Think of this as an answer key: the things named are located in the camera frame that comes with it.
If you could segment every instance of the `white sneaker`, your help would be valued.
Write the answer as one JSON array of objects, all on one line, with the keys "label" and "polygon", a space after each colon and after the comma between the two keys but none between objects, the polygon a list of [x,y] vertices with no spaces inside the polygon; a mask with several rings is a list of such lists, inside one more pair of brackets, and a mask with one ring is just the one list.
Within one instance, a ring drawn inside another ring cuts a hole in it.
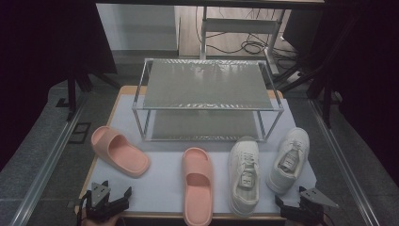
[{"label": "white sneaker", "polygon": [[298,179],[309,155],[309,136],[301,128],[291,129],[279,144],[279,154],[273,163],[266,184],[274,192],[285,194]]},{"label": "white sneaker", "polygon": [[259,200],[259,148],[252,137],[240,138],[231,149],[230,207],[239,217],[249,217]]}]

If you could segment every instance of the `wooden table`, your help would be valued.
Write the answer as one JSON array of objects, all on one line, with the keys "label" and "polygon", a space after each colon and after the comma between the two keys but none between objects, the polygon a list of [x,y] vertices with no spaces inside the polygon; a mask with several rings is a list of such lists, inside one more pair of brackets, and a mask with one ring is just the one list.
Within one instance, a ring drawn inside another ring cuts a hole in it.
[{"label": "wooden table", "polygon": [[[108,122],[107,122],[108,126],[110,125],[110,123],[111,123],[111,121],[112,121],[112,119],[114,117],[114,113],[116,111],[118,102],[120,101],[120,96],[124,95],[124,94],[134,95],[134,94],[136,94],[136,89],[137,89],[137,86],[124,86],[124,87],[122,87],[120,89],[120,92],[118,94],[118,97],[116,99],[116,102],[114,104],[114,107],[113,107],[113,109],[111,111],[111,114],[110,114]],[[139,94],[141,94],[141,95],[145,94],[146,90],[147,90],[147,87],[141,87]],[[272,99],[276,98],[275,92],[273,90],[269,90],[268,94],[269,94],[270,98],[272,98]],[[282,94],[280,92],[278,92],[278,94],[279,94],[279,97],[282,98]],[[90,181],[90,178],[91,178],[91,175],[92,175],[92,173],[94,171],[94,168],[95,168],[95,166],[97,164],[97,160],[98,160],[98,156],[96,155],[94,157],[92,163],[91,163],[91,166],[90,166],[90,169],[89,169],[89,172],[88,172],[88,176],[87,176],[86,181],[85,181],[85,183],[84,183],[84,185],[82,187],[82,191],[81,191],[80,196],[79,196],[80,198],[82,198],[85,195],[86,191],[87,191],[88,183]],[[122,213],[122,216],[126,217],[126,218],[183,218],[183,215],[181,215],[181,214],[169,214],[169,213],[142,214],[142,213],[124,212],[124,213]],[[240,219],[240,218],[236,218],[233,214],[228,215],[228,216],[223,215],[223,214],[214,214],[213,219]],[[274,221],[275,220],[276,221],[285,220],[285,218],[281,218],[279,216],[279,214],[272,214],[272,215],[270,215],[270,214],[268,214],[268,215],[254,214],[252,217],[250,217],[248,219],[249,220],[259,220],[259,219],[261,219],[261,220],[274,220]]]}]

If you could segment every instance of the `pink slide sandal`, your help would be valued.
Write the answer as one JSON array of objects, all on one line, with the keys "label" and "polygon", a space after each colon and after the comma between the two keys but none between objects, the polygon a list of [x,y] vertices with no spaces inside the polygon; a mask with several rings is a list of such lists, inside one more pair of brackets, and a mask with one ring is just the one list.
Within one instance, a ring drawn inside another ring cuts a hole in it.
[{"label": "pink slide sandal", "polygon": [[132,177],[139,177],[150,166],[150,158],[129,143],[124,135],[102,126],[91,136],[91,146],[102,160]]},{"label": "pink slide sandal", "polygon": [[214,172],[209,155],[190,148],[183,155],[184,221],[190,226],[209,225],[213,214]]}]

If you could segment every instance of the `metal stand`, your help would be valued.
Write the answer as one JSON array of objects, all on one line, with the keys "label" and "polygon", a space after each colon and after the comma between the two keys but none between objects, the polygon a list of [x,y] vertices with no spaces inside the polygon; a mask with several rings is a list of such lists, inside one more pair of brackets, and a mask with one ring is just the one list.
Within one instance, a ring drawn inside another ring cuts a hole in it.
[{"label": "metal stand", "polygon": [[206,33],[207,32],[231,32],[231,33],[253,33],[253,34],[271,34],[271,40],[264,53],[270,70],[273,75],[278,75],[279,70],[273,58],[273,49],[276,39],[279,35],[279,28],[281,27],[282,18],[284,17],[285,9],[282,10],[281,15],[276,21],[263,20],[240,20],[240,19],[219,19],[207,18],[207,7],[203,8],[202,27],[201,27],[201,45],[199,59],[206,59]]}]

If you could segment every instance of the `glass shelf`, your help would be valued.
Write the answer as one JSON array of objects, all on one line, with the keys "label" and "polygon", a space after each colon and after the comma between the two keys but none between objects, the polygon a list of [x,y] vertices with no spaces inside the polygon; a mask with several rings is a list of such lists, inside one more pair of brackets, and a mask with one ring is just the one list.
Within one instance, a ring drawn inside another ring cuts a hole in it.
[{"label": "glass shelf", "polygon": [[140,81],[133,111],[145,140],[267,141],[284,110],[266,61],[149,58]]}]

